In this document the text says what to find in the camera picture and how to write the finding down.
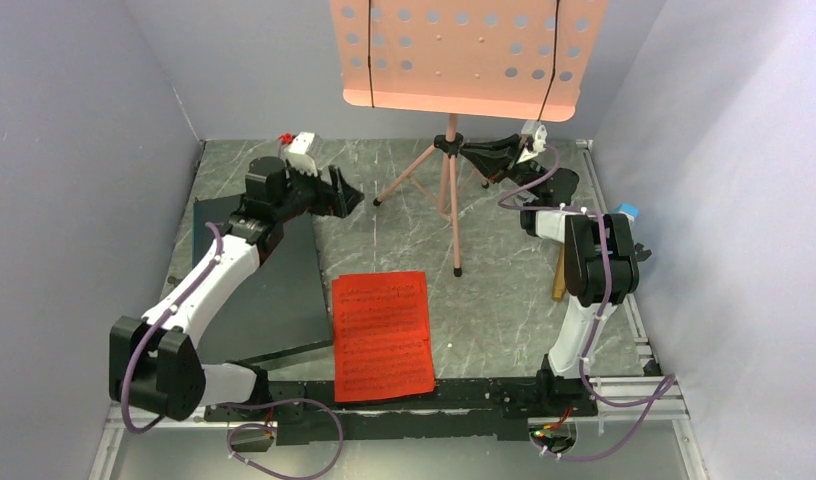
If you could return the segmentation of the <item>pink tripod music stand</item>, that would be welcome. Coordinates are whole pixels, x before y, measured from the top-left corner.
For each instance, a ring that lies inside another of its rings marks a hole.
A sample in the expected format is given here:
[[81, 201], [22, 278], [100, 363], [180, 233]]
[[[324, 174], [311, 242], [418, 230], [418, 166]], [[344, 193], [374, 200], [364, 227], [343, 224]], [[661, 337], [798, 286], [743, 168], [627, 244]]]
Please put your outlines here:
[[334, 1], [344, 100], [353, 106], [564, 122], [603, 1]]

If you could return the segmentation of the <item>gold microphone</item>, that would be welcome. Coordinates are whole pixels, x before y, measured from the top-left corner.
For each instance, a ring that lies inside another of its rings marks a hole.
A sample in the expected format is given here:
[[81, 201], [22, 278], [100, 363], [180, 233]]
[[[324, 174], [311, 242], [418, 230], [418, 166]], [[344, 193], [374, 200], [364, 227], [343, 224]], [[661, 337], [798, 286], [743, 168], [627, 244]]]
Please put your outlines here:
[[565, 246], [559, 248], [555, 276], [553, 280], [551, 298], [554, 302], [561, 302], [566, 292], [565, 280]]

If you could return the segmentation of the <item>blue metronome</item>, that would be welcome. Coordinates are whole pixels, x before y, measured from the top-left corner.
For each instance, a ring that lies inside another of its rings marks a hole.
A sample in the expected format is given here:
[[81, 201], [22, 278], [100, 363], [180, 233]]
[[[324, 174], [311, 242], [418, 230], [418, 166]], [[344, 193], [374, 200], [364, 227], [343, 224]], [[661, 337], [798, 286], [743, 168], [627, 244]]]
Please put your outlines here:
[[623, 215], [625, 215], [629, 219], [630, 223], [634, 223], [635, 220], [639, 216], [638, 208], [635, 207], [634, 205], [631, 205], [631, 204], [628, 204], [628, 203], [623, 203], [623, 204], [618, 205], [617, 207], [615, 207], [612, 210], [612, 212], [614, 214], [623, 214]]

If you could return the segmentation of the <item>red sheet music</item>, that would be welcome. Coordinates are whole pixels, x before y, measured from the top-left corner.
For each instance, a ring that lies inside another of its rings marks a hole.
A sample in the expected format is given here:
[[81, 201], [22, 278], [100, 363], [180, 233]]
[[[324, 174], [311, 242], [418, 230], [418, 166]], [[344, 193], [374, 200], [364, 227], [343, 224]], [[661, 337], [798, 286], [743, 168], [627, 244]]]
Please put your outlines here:
[[417, 270], [409, 271], [409, 276], [412, 282], [419, 288], [416, 313], [418, 314], [419, 324], [423, 327], [425, 338], [427, 341], [430, 341], [431, 329], [429, 322], [427, 277], [423, 271]]
[[432, 392], [431, 340], [416, 313], [409, 271], [341, 275], [332, 282], [334, 398], [390, 400]]

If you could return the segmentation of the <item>black microphone desk stand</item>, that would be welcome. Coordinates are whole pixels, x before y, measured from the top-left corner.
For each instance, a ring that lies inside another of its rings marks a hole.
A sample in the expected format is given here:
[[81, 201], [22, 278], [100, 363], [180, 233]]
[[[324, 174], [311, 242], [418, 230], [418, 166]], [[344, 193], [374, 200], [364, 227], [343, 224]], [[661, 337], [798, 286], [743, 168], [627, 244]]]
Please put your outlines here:
[[653, 255], [652, 250], [646, 247], [644, 244], [642, 243], [634, 244], [634, 258], [637, 263], [647, 261], [652, 255]]

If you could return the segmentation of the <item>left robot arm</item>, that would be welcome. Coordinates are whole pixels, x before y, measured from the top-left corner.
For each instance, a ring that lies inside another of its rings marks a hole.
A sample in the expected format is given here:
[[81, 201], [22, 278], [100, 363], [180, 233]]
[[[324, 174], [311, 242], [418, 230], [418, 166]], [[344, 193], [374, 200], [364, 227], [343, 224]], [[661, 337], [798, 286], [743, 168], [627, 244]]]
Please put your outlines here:
[[245, 190], [193, 270], [138, 318], [123, 316], [109, 333], [109, 395], [123, 423], [144, 433], [164, 419], [182, 421], [202, 406], [235, 409], [256, 420], [273, 405], [269, 376], [242, 362], [205, 365], [197, 346], [229, 297], [275, 251], [287, 222], [303, 215], [349, 217], [363, 201], [339, 167], [310, 160], [250, 162]]

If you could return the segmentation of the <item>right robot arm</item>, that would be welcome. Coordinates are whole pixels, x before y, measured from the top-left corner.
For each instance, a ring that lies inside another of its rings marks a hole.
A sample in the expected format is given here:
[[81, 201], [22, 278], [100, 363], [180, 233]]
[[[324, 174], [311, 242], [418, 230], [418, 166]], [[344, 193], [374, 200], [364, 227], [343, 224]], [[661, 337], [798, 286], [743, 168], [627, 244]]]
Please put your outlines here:
[[569, 301], [559, 337], [548, 352], [549, 367], [557, 377], [542, 381], [534, 391], [539, 409], [558, 415], [574, 399], [573, 388], [565, 379], [588, 374], [592, 350], [605, 322], [637, 289], [638, 262], [650, 253], [632, 235], [637, 209], [622, 204], [600, 213], [574, 206], [579, 176], [559, 164], [542, 166], [536, 158], [546, 147], [537, 135], [526, 134], [464, 143], [459, 152], [489, 182], [516, 184], [500, 206], [519, 213], [520, 226], [528, 235], [555, 241], [563, 248]]

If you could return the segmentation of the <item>dark grey rack box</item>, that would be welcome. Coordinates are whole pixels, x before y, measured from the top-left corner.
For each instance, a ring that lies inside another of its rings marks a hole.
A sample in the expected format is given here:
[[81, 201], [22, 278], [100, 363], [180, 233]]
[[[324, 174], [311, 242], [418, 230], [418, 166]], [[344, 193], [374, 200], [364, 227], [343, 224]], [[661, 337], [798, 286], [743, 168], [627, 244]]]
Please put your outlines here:
[[312, 215], [284, 225], [279, 246], [225, 301], [197, 352], [204, 364], [240, 362], [267, 369], [333, 356]]

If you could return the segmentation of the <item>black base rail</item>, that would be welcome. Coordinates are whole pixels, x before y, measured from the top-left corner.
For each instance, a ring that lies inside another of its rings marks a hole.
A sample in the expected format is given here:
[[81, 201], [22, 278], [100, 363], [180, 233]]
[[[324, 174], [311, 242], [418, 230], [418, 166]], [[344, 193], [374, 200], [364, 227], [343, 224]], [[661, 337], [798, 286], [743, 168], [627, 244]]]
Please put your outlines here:
[[211, 423], [243, 423], [271, 418], [281, 446], [334, 440], [333, 418], [340, 420], [346, 440], [401, 440], [491, 436], [519, 441], [540, 420], [593, 418], [598, 406], [578, 380], [555, 380], [544, 372], [532, 378], [494, 377], [440, 379], [427, 394], [366, 403], [338, 403], [331, 381], [274, 381], [279, 406], [272, 412], [244, 413], [208, 407]]

